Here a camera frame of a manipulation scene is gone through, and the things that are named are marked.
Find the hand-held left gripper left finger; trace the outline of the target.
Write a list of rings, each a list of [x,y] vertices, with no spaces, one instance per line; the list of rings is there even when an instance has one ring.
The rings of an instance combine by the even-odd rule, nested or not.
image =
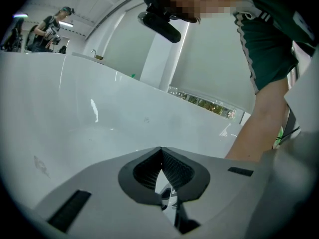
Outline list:
[[[67,239],[175,239],[155,192],[159,147],[88,166],[52,190],[36,213]]]

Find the person's right forearm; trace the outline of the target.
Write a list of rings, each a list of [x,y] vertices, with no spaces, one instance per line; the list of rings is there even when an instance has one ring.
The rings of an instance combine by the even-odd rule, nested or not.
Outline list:
[[[256,95],[254,110],[237,135],[226,159],[259,162],[272,149],[284,123],[289,90],[286,78],[265,86]]]

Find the white roller blind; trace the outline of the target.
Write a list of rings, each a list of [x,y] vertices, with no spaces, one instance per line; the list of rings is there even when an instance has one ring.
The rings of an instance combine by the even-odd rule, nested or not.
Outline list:
[[[223,13],[189,25],[171,85],[251,113],[254,89],[234,21]]]
[[[155,32],[143,26],[138,15],[146,6],[137,6],[125,13],[117,25],[104,53],[104,64],[139,80],[155,37]]]

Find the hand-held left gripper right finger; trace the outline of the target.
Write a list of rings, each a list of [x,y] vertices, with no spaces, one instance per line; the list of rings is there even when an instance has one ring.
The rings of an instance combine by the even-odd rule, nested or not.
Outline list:
[[[163,148],[162,159],[177,193],[161,228],[246,228],[272,166],[271,152],[254,163]]]

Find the green printed T-shirt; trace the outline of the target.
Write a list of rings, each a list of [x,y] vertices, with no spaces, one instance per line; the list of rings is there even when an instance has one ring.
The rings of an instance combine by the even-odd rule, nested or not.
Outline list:
[[[293,43],[319,45],[319,0],[243,0],[233,15],[255,93],[297,66]]]

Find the white bathtub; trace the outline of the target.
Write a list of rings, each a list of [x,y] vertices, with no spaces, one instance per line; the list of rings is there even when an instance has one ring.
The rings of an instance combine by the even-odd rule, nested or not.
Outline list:
[[[88,59],[0,52],[0,175],[30,209],[87,166],[135,151],[223,158],[241,128]]]

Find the white sink counter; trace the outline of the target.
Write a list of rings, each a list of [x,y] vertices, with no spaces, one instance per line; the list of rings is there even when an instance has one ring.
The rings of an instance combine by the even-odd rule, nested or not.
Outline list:
[[[76,57],[80,57],[80,58],[84,58],[84,59],[87,59],[87,60],[90,60],[90,61],[93,61],[93,62],[96,62],[96,63],[104,65],[104,61],[100,60],[100,59],[97,59],[97,58],[86,56],[86,55],[83,55],[83,54],[80,54],[80,53],[77,53],[77,52],[72,52],[71,55],[72,56],[76,56]]]

